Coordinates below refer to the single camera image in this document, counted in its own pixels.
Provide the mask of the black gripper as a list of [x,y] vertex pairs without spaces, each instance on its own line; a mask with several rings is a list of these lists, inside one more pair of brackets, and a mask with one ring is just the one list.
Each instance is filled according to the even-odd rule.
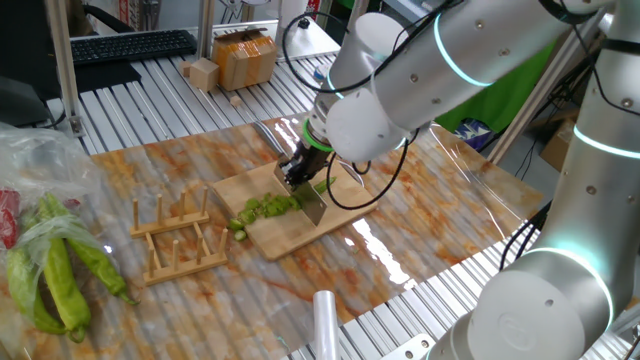
[[329,155],[329,152],[299,143],[292,157],[292,165],[289,161],[281,163],[281,183],[284,188],[293,194],[305,182],[315,186],[324,181],[327,171],[325,163]]

